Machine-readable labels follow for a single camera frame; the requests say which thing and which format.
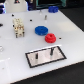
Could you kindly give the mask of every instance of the rectangular plate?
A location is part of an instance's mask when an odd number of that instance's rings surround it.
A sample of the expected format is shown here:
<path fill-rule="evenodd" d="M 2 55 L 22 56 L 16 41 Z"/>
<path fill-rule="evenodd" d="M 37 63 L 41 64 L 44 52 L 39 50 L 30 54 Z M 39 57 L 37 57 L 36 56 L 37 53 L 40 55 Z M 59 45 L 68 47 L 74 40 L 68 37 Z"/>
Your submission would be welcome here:
<path fill-rule="evenodd" d="M 51 48 L 54 49 L 53 55 L 50 55 Z M 30 68 L 66 59 L 60 47 L 56 46 L 51 48 L 26 53 L 26 57 Z"/>

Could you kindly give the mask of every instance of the blue disc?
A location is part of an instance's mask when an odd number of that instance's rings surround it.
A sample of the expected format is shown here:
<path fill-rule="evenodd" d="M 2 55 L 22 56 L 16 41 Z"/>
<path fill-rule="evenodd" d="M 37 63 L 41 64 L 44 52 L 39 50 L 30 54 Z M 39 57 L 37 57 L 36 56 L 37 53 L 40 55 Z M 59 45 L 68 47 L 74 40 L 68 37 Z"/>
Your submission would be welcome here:
<path fill-rule="evenodd" d="M 35 33 L 40 36 L 46 35 L 48 33 L 48 28 L 44 26 L 38 26 L 35 28 Z"/>

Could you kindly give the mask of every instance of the red disc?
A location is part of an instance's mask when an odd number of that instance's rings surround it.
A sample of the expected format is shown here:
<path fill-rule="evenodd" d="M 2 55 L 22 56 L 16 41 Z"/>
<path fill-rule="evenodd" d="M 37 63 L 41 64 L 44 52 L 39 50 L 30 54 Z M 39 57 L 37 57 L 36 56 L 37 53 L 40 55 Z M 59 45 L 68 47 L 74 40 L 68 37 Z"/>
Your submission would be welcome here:
<path fill-rule="evenodd" d="M 56 41 L 56 37 L 54 34 L 49 33 L 45 36 L 45 41 L 48 43 L 54 43 Z"/>

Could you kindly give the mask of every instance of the white tabletop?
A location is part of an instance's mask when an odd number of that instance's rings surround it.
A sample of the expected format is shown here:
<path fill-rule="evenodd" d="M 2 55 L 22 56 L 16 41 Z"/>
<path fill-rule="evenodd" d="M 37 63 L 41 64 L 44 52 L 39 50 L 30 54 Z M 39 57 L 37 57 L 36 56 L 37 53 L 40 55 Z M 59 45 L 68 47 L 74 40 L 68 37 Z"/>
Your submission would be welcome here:
<path fill-rule="evenodd" d="M 13 28 L 14 18 L 23 20 L 25 37 L 16 38 Z M 0 52 L 0 84 L 13 83 L 84 61 L 84 32 L 60 11 L 58 13 L 49 13 L 47 9 L 42 10 L 42 13 L 39 13 L 39 10 L 29 11 L 14 13 L 14 17 L 12 14 L 2 14 L 0 23 L 3 23 L 3 27 L 0 27 L 0 46 L 4 48 Z M 45 42 L 45 36 L 36 35 L 34 29 L 37 26 L 47 27 L 49 33 L 55 34 L 56 42 L 49 44 Z M 67 57 L 66 60 L 35 68 L 29 67 L 25 53 L 57 45 Z"/>

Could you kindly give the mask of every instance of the black background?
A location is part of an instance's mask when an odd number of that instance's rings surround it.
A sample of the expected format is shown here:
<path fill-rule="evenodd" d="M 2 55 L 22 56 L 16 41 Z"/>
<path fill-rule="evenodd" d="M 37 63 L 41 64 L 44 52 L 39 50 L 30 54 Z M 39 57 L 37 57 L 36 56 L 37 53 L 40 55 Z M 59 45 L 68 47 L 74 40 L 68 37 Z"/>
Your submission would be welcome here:
<path fill-rule="evenodd" d="M 84 7 L 61 9 L 61 11 L 84 31 Z M 13 84 L 84 84 L 84 62 L 47 72 Z"/>

